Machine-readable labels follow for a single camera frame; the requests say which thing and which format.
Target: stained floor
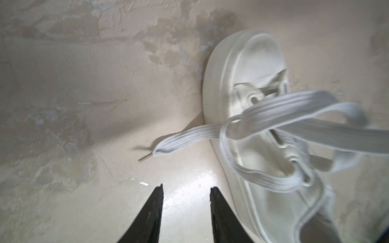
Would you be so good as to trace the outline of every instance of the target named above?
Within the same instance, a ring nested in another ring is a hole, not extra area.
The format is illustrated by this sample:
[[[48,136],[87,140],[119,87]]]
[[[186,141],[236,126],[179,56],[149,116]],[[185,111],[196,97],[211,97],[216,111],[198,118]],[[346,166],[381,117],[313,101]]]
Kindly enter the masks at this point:
[[[203,124],[207,58],[239,30],[280,42],[292,90],[389,129],[385,0],[3,0],[0,24],[1,242],[116,242],[160,183],[160,242],[213,242],[210,187],[232,201],[210,143],[138,159]],[[330,176],[345,242],[373,242],[388,173],[366,157]]]

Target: white canvas sneaker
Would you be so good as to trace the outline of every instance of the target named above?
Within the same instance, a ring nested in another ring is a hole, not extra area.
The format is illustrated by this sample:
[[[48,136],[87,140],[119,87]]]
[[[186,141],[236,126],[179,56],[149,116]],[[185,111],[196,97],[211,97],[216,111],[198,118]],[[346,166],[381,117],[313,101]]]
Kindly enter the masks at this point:
[[[314,118],[328,111],[347,123]],[[389,153],[389,132],[374,129],[358,105],[325,91],[289,93],[280,48],[259,30],[217,45],[205,71],[203,112],[207,125],[164,139],[153,156],[212,139],[238,217],[264,242],[341,242],[331,219],[335,197],[318,171]],[[335,149],[332,160],[309,154],[308,142]]]

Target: sneaker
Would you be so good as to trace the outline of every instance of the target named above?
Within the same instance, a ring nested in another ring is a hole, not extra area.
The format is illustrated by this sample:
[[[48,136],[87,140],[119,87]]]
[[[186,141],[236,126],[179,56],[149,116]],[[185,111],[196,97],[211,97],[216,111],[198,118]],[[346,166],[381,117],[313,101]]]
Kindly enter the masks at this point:
[[[328,111],[341,112],[347,123],[314,118]],[[267,243],[341,242],[332,220],[335,196],[319,172],[389,153],[389,132],[374,129],[357,104],[326,91],[290,93],[280,47],[259,30],[216,46],[205,71],[203,112],[207,125],[164,139],[152,154],[211,139],[239,219]],[[310,154],[308,142],[334,149],[333,158]]]

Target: floor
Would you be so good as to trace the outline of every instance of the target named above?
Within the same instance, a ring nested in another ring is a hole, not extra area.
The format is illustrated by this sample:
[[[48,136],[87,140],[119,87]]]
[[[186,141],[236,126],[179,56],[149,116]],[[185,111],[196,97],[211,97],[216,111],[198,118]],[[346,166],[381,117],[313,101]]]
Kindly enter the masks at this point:
[[[292,90],[358,102],[389,129],[386,0],[3,0],[0,241],[116,242],[164,184],[160,242],[213,242],[210,187],[232,203],[209,141],[165,157],[156,139],[203,124],[212,49],[260,28],[281,44]],[[373,242],[389,163],[330,175],[345,242]]]

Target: white shoelace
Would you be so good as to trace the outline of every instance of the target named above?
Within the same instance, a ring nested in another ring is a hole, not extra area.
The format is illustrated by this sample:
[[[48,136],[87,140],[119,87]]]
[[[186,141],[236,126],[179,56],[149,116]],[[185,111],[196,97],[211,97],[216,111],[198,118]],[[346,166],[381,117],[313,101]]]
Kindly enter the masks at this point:
[[[341,112],[347,123],[314,118],[328,111]],[[232,155],[229,139],[239,140],[270,129],[288,134],[302,146],[312,142],[335,149],[332,160],[308,155],[304,161],[326,172],[350,168],[364,154],[389,154],[389,131],[374,129],[357,104],[340,103],[328,92],[315,90],[264,99],[222,124],[202,125],[177,133],[158,143],[152,154],[161,156],[201,140],[218,138],[224,160],[241,177],[270,191],[294,191],[304,184],[304,169],[298,163],[292,163],[293,174],[275,177],[239,165]]]

